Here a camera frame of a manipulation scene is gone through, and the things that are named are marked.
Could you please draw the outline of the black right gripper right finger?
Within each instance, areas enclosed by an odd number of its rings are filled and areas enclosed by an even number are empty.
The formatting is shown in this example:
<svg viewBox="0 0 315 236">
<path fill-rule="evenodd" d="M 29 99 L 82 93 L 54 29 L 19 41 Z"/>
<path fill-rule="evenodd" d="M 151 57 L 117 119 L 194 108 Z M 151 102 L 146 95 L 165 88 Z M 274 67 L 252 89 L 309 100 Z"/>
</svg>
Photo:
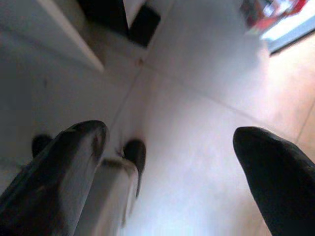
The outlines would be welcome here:
<svg viewBox="0 0 315 236">
<path fill-rule="evenodd" d="M 238 127 L 233 148 L 272 236 L 315 236 L 315 163 L 266 129 Z"/>
</svg>

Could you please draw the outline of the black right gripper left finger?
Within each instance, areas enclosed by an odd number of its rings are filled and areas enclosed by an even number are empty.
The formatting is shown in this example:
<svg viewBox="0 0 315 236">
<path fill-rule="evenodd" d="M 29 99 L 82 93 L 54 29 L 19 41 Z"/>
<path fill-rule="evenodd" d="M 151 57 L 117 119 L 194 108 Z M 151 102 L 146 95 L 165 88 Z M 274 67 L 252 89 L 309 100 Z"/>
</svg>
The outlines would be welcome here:
<svg viewBox="0 0 315 236">
<path fill-rule="evenodd" d="M 0 195 L 0 236 L 73 236 L 107 133 L 99 120 L 59 133 Z"/>
</svg>

